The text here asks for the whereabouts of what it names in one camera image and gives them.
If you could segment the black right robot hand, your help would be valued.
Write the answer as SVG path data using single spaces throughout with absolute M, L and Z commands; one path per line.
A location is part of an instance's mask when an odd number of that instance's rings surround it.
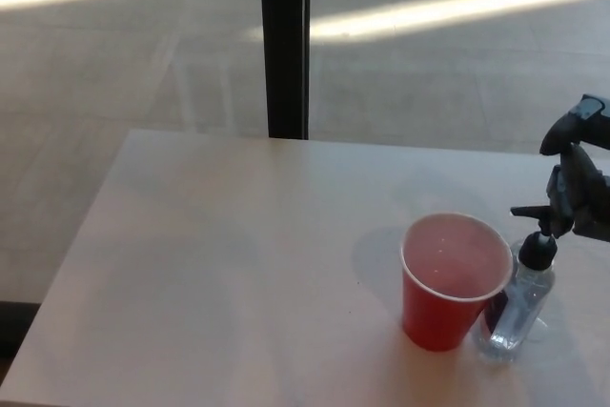
M 609 177 L 595 166 L 583 143 L 609 149 L 609 100 L 584 94 L 543 137 L 539 152 L 560 157 L 564 195 L 574 221 L 573 232 L 609 240 Z

